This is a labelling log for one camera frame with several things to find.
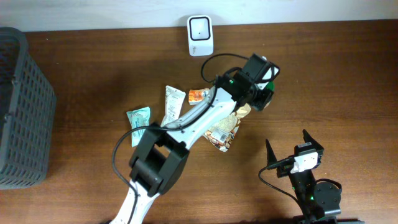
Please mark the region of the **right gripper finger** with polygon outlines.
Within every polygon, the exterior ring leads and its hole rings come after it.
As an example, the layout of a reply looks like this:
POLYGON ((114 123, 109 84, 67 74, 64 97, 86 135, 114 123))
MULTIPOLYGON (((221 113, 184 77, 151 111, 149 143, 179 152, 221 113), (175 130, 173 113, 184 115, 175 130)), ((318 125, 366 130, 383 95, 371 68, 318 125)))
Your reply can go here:
POLYGON ((319 144, 314 138, 312 138, 306 129, 303 129, 302 132, 303 132, 303 140, 306 143, 310 142, 312 144, 312 146, 314 146, 317 151, 323 150, 323 146, 321 144, 319 144))
POLYGON ((266 139, 266 149, 267 149, 267 167, 269 167, 275 164, 277 162, 277 159, 268 139, 266 139))

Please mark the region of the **beige brown snack bag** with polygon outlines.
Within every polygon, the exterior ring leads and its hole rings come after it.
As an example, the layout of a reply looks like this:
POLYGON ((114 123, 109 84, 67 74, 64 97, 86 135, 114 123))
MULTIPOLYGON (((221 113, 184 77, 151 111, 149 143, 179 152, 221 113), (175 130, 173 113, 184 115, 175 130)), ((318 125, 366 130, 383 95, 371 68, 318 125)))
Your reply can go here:
POLYGON ((251 107, 248 104, 245 104, 237 111, 232 112, 229 116, 211 126, 203 134, 203 137, 220 151, 226 152, 234 141, 234 137, 238 132, 241 120, 250 112, 251 107))

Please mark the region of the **small orange white box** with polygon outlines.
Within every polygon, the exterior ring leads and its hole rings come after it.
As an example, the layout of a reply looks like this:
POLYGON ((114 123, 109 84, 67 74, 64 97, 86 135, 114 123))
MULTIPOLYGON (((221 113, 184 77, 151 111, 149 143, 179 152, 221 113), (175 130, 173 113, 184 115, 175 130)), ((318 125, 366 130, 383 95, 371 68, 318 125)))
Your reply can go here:
POLYGON ((188 92, 188 103, 189 105, 197 105, 203 101, 209 94, 210 89, 204 88, 200 90, 190 90, 188 92))

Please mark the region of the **white cream tube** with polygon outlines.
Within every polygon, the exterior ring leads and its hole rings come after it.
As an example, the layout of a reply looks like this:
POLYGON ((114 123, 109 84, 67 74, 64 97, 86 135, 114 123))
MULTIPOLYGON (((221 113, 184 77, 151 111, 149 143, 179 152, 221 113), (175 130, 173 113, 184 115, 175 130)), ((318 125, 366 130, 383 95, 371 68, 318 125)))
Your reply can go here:
POLYGON ((165 126, 179 118, 185 97, 186 93, 184 91, 169 85, 165 87, 165 116, 161 126, 165 126))

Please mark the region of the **teal wipes packet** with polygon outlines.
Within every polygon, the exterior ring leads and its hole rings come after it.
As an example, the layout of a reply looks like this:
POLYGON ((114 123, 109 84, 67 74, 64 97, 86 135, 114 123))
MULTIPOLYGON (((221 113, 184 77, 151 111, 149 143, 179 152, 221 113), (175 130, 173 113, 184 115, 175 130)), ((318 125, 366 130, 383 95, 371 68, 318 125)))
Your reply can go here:
MULTIPOLYGON (((144 107, 138 110, 128 111, 127 113, 128 120, 131 124, 131 128, 139 128, 141 126, 148 126, 150 121, 150 108, 144 107)), ((139 144, 141 137, 144 134, 145 129, 140 129, 134 131, 131 134, 131 146, 135 147, 139 144)))

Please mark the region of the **green round item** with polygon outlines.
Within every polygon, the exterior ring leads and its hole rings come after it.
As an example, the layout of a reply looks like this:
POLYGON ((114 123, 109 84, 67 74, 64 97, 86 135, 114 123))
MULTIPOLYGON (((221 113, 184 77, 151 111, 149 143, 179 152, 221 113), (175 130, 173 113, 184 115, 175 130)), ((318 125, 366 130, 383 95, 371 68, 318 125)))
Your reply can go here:
POLYGON ((266 85, 266 89, 271 90, 271 91, 274 91, 274 83, 273 83, 273 82, 269 82, 269 83, 266 85))

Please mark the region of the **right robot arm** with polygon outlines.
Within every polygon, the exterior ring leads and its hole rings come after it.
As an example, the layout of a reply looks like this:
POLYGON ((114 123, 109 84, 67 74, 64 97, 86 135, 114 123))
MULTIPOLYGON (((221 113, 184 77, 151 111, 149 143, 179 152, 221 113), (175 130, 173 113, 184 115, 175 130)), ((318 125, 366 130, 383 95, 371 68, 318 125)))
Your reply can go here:
POLYGON ((267 165, 259 171, 258 176, 265 170, 275 169, 278 178, 290 179, 294 195, 264 179, 261 181, 297 203, 302 215, 294 218, 296 223, 336 223, 336 216, 341 213, 342 186, 334 180, 314 178, 312 170, 321 164, 324 147, 306 130, 302 132, 304 143, 294 147, 294 154, 279 161, 270 142, 266 141, 267 165))

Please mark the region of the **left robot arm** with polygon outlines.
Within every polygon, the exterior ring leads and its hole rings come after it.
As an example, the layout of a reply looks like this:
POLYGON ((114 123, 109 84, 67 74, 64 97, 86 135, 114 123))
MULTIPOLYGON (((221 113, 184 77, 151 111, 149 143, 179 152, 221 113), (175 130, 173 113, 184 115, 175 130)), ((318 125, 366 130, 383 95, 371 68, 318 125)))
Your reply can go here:
POLYGON ((194 143, 244 105, 262 111, 274 94, 268 84, 279 73, 276 64, 253 54, 243 67, 217 76, 209 95, 180 118, 165 126, 142 126, 144 134, 129 161, 130 178, 114 170, 129 190, 111 223, 142 223, 154 200, 180 178, 194 143))

